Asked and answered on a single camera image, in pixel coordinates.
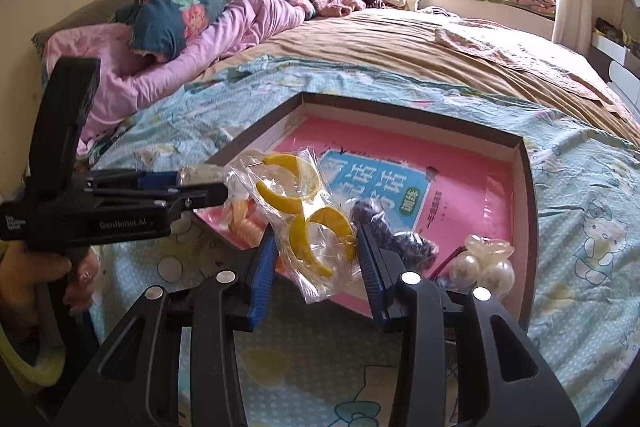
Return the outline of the left hand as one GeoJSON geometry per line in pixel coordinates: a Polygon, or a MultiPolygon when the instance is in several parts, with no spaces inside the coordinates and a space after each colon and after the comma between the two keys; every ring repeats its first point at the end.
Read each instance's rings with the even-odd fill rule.
{"type": "Polygon", "coordinates": [[[64,305],[72,311],[91,307],[94,283],[100,271],[99,258],[92,249],[74,267],[70,259],[57,254],[32,253],[21,242],[10,242],[1,257],[1,318],[18,325],[38,322],[35,288],[73,274],[63,294],[64,305]]]}

